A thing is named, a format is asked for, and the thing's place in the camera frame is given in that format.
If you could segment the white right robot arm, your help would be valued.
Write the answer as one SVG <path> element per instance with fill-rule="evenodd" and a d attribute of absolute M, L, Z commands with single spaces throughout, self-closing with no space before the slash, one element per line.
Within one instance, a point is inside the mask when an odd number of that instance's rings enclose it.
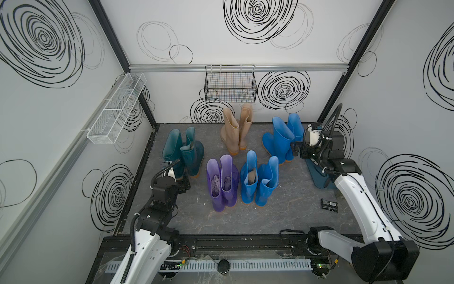
<path fill-rule="evenodd" d="M 335 130 L 342 105 L 321 126 L 318 140 L 291 143 L 295 156 L 310 159 L 333 182 L 346 199 L 362 233 L 360 243 L 331 227 L 312 227 L 307 245 L 316 251 L 328 250 L 348 261 L 357 275 L 370 284 L 408 278 L 420 250 L 406 240 L 385 216 L 368 189 L 356 162 L 344 155 L 344 136 Z"/>

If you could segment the beige rain boot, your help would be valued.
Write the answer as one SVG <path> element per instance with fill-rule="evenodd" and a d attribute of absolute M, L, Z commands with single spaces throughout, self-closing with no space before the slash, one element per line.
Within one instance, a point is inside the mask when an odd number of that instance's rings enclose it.
<path fill-rule="evenodd" d="M 226 145 L 230 155 L 237 155 L 240 152 L 240 127 L 229 108 L 223 109 L 224 125 L 221 128 L 221 140 Z"/>
<path fill-rule="evenodd" d="M 241 107 L 240 115 L 240 142 L 239 147 L 245 150 L 248 145 L 247 134 L 253 123 L 253 106 L 250 103 L 245 103 Z"/>

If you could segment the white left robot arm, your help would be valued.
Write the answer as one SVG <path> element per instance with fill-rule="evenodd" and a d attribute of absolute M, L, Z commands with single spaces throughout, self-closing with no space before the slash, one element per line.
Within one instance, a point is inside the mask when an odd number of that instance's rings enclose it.
<path fill-rule="evenodd" d="M 134 214 L 130 246 L 112 284 L 150 284 L 169 256 L 179 252 L 179 231 L 168 227 L 184 186 L 172 174 L 180 160 L 169 162 L 151 180 L 151 196 Z"/>

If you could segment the purple rain boot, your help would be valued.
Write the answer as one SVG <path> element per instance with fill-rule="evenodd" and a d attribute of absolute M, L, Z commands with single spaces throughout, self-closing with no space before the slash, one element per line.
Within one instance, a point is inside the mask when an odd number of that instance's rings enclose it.
<path fill-rule="evenodd" d="M 221 192 L 223 203 L 227 207 L 234 207 L 237 201 L 239 172 L 233 164 L 231 155 L 223 155 L 221 161 Z"/>
<path fill-rule="evenodd" d="M 225 205 L 221 194 L 221 172 L 216 159 L 210 159 L 208 161 L 206 165 L 206 178 L 212 206 L 216 212 L 222 212 Z"/>

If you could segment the blue rain boot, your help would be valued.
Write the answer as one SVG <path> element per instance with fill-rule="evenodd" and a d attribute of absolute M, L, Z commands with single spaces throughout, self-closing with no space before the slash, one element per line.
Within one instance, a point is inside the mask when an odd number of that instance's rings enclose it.
<path fill-rule="evenodd" d="M 247 153 L 247 160 L 244 163 L 240 178 L 241 178 L 241 198 L 245 204 L 253 202 L 255 192 L 257 190 L 258 173 L 257 173 L 257 154 L 250 150 Z"/>
<path fill-rule="evenodd" d="M 279 184 L 279 159 L 277 156 L 269 158 L 268 163 L 261 164 L 258 168 L 258 189 L 255 203 L 264 207 L 273 191 Z"/>
<path fill-rule="evenodd" d="M 294 139 L 291 141 L 290 148 L 285 155 L 286 162 L 291 162 L 293 160 L 293 157 L 295 156 L 294 154 L 295 146 L 297 146 L 297 150 L 300 149 L 300 146 L 298 146 L 297 144 L 298 142 L 303 141 L 304 128 L 302 126 L 300 117 L 297 113 L 291 113 L 288 116 L 287 126 L 294 134 Z"/>
<path fill-rule="evenodd" d="M 295 138 L 293 132 L 280 117 L 274 117 L 273 134 L 266 132 L 262 136 L 262 145 L 270 156 L 276 156 L 279 165 L 286 162 L 286 154 L 290 150 L 290 144 Z"/>

